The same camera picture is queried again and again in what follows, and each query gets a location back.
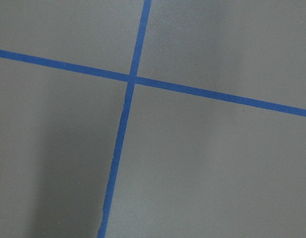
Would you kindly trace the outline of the blue tape line crosswise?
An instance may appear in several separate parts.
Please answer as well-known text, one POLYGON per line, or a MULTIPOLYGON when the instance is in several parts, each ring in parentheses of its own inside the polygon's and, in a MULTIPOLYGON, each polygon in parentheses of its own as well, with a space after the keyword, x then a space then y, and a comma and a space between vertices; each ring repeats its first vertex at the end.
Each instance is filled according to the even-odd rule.
POLYGON ((93 67, 68 63, 64 61, 46 59, 46 58, 16 53, 16 52, 5 51, 5 50, 0 50, 0 58, 16 60, 16 61, 36 64, 36 65, 46 66, 46 67, 52 67, 56 69, 72 71, 72 72, 77 72, 81 74, 98 76, 98 77, 113 79, 113 80, 122 81, 122 82, 131 81, 136 84, 143 85, 143 86, 149 86, 149 87, 158 88, 158 89, 165 89, 165 90, 174 91, 174 92, 180 92, 180 93, 185 93, 185 94, 190 94, 190 95, 195 95, 195 96, 200 96, 200 97, 205 97, 205 98, 210 98, 210 99, 216 99, 220 101, 226 101, 230 103, 236 103, 236 104, 257 107, 261 109, 267 109, 267 110, 292 114, 292 115, 301 116, 301 117, 306 117, 306 109, 302 109, 302 108, 286 106, 282 104, 276 104, 272 102, 251 99, 251 98, 246 98, 246 97, 241 97, 241 96, 236 96, 236 95, 231 95, 231 94, 226 94, 226 93, 221 93, 221 92, 215 92, 211 90, 200 89, 200 88, 195 88, 195 87, 190 87, 190 86, 185 86, 185 85, 180 85, 180 84, 175 84, 175 83, 170 83, 170 82, 165 82, 165 81, 159 81, 159 80, 154 80, 154 79, 149 79, 149 78, 144 78, 144 77, 131 76, 128 74, 123 74, 123 73, 103 70, 99 68, 93 68, 93 67))

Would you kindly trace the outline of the blue tape line lengthwise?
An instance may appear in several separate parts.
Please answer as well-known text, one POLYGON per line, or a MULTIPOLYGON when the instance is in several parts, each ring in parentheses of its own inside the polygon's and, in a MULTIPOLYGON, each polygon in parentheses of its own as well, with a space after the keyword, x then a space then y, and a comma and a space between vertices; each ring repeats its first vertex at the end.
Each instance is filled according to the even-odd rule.
MULTIPOLYGON (((137 76, 137 73, 138 73, 138 68, 139 68, 139 63, 140 63, 150 8, 151 8, 151 1, 145 0, 143 3, 139 28, 138 28, 138 32, 136 36, 136 42, 134 46, 132 62, 131 62, 130 71, 129 71, 129 76, 131 77, 137 76)), ((106 234, 106 229, 107 229, 107 224, 109 220, 109 214, 110 214, 110 209, 111 209, 111 204, 112 204, 112 199, 113 199, 113 194, 114 194, 114 189, 115 189, 115 183, 116 183, 116 178, 117 178, 117 173, 118 173, 118 168, 119 168, 119 163, 120 163, 120 158, 121 158, 121 153, 122 153, 122 147, 123 147, 124 137, 125 137, 126 128, 127 128, 127 122, 129 118, 130 107, 131 107, 133 93, 134 93, 134 87, 135 87, 134 79, 130 79, 127 82, 127 86, 125 90, 123 110, 122 110, 121 118, 119 122, 118 133, 116 137, 114 153, 113 153, 113 158, 111 162, 106 192, 105 192, 105 199, 104 199, 103 208, 102 208, 102 220, 101 220, 99 230, 97 232, 98 238, 104 238, 106 234)))

